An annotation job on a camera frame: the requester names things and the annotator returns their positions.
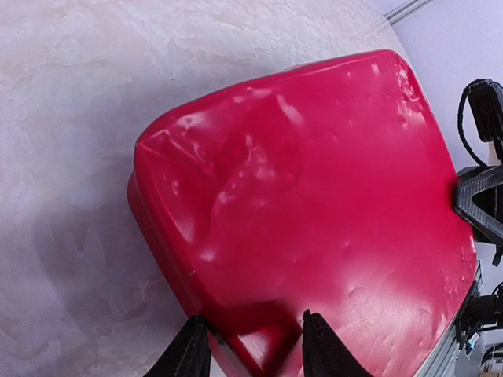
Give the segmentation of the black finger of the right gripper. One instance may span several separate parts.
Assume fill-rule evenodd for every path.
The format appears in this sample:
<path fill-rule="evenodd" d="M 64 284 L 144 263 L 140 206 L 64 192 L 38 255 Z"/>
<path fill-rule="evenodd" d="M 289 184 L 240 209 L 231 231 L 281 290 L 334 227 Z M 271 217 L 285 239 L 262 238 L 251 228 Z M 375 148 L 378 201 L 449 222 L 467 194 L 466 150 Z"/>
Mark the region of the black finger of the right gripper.
<path fill-rule="evenodd" d="M 502 165 L 458 172 L 454 210 L 484 243 L 502 243 Z"/>

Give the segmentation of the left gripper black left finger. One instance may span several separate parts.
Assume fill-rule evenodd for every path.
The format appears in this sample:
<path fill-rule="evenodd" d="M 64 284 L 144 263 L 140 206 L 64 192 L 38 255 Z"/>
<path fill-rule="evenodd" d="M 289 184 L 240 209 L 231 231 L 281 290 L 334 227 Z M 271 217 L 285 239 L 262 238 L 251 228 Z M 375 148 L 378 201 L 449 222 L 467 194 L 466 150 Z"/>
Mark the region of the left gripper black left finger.
<path fill-rule="evenodd" d="M 211 357 L 207 321 L 191 316 L 144 377 L 208 377 Z"/>

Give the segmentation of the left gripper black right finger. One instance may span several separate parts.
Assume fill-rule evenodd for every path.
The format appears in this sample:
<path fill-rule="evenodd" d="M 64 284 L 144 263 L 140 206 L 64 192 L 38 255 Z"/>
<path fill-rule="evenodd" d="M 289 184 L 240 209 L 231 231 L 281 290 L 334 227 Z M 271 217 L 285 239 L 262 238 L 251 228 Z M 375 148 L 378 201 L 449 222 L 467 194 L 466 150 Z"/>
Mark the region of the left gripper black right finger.
<path fill-rule="evenodd" d="M 369 376 L 323 316 L 303 314 L 303 373 L 310 377 Z"/>

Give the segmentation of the red box lid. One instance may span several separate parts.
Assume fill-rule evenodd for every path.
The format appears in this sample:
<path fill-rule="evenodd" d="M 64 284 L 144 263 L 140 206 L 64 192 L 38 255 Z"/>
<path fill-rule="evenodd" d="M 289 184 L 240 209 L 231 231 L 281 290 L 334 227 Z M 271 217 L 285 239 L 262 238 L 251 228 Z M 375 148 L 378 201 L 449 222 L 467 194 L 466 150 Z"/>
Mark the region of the red box lid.
<path fill-rule="evenodd" d="M 477 263 L 457 173 L 411 67 L 379 50 L 170 110 L 134 171 L 201 315 L 250 376 L 301 376 L 306 310 L 375 376 L 431 351 L 426 298 Z"/>

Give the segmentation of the red chocolate box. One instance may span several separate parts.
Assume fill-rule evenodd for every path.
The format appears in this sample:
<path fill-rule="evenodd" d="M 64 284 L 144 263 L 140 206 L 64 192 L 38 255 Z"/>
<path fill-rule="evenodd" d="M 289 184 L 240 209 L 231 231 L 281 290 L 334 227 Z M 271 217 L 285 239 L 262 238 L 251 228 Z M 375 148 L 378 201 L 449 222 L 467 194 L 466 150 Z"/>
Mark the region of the red chocolate box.
<path fill-rule="evenodd" d="M 188 317 L 201 314 L 202 304 L 193 289 L 189 288 L 189 278 L 182 276 L 176 262 L 172 261 L 170 244 L 156 231 L 156 227 L 149 218 L 146 206 L 140 196 L 135 174 L 132 174 L 128 181 L 127 200 L 141 233 L 156 259 L 157 265 L 160 267 L 183 311 Z M 211 350 L 225 375 L 250 376 L 246 367 L 212 325 L 209 325 L 209 331 Z"/>

